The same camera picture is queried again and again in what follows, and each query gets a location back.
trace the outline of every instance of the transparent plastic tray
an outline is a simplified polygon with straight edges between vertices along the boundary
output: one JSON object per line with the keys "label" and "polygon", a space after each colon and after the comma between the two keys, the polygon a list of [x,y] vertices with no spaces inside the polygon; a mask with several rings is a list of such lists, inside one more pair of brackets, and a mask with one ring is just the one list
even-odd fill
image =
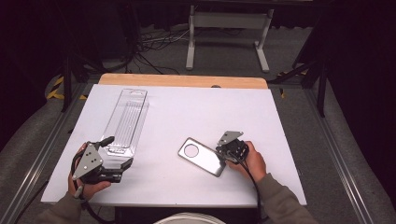
{"label": "transparent plastic tray", "polygon": [[107,155],[132,158],[139,142],[149,110],[147,91],[124,89],[102,139],[114,136],[114,142],[105,147]]}

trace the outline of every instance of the person's arm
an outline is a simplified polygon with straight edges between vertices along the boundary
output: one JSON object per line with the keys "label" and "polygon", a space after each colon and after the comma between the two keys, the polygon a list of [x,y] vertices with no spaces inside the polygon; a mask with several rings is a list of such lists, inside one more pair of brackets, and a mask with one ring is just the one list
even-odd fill
{"label": "person's arm", "polygon": [[[297,197],[288,187],[280,185],[271,174],[266,173],[266,164],[262,154],[251,142],[247,154],[247,167],[259,187],[264,211],[275,223],[317,223],[311,214],[298,202]],[[248,173],[241,165],[227,164],[248,178]]]}
{"label": "person's arm", "polygon": [[[59,224],[74,224],[79,223],[81,216],[81,200],[75,198],[76,189],[73,184],[72,176],[69,174],[67,178],[68,191],[55,205],[50,209],[42,212],[35,218],[35,224],[59,223]],[[89,200],[93,195],[102,189],[110,187],[111,183],[103,181],[95,185],[85,185],[82,195],[85,200]]]}

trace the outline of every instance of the white tabletop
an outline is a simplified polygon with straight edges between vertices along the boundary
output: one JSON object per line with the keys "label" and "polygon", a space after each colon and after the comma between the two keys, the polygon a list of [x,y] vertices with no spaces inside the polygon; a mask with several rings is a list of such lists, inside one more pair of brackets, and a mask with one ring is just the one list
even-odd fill
{"label": "white tabletop", "polygon": [[[149,108],[134,162],[92,203],[113,206],[254,207],[250,180],[226,167],[220,177],[177,155],[188,137],[215,148],[225,131],[244,132],[264,156],[267,172],[306,204],[290,148],[269,90],[94,85],[41,199],[56,203],[67,191],[79,147],[99,141],[122,89],[148,91]],[[100,150],[105,166],[117,163]]]}

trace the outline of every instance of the gray sleeve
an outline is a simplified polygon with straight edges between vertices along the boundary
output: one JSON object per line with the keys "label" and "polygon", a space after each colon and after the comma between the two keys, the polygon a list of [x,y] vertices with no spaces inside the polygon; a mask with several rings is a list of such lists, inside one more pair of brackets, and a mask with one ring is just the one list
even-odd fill
{"label": "gray sleeve", "polygon": [[35,218],[35,224],[75,224],[79,223],[80,216],[81,204],[79,200],[66,192],[59,202]]}
{"label": "gray sleeve", "polygon": [[275,223],[317,223],[298,202],[288,187],[280,185],[271,174],[257,183],[264,211]]}

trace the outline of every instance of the person's hand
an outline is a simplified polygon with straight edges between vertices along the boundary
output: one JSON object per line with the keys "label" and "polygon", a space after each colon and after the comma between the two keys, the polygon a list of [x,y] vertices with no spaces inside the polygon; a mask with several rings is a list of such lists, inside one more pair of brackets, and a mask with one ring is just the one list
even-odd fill
{"label": "person's hand", "polygon": [[[79,149],[78,152],[80,152],[82,149],[84,149],[85,146],[86,146],[86,144],[84,143],[84,144],[81,146],[81,148]],[[68,192],[69,192],[72,196],[74,196],[75,193],[76,193],[76,189],[75,189],[75,186],[74,186],[74,184],[73,184],[72,174],[69,174],[69,177],[67,178],[67,181],[68,181]],[[77,180],[77,185],[78,185],[78,186],[82,185],[81,180],[79,180],[79,179]],[[95,193],[101,191],[102,189],[106,189],[106,188],[108,188],[108,187],[110,187],[110,186],[111,186],[111,183],[108,182],[108,181],[102,181],[102,182],[99,182],[99,183],[97,183],[97,184],[95,184],[95,185],[88,185],[88,184],[86,184],[86,185],[84,186],[84,190],[82,191],[82,195],[84,196],[85,200],[88,201],[89,199],[91,199],[91,198],[93,197],[93,195],[94,195]]]}
{"label": "person's hand", "polygon": [[[258,182],[267,175],[266,165],[262,154],[254,148],[253,144],[249,141],[245,142],[248,146],[249,153],[247,154],[246,163],[254,181]],[[240,164],[234,164],[231,161],[226,161],[227,165],[232,169],[241,173],[244,177],[249,178],[248,173]]]}

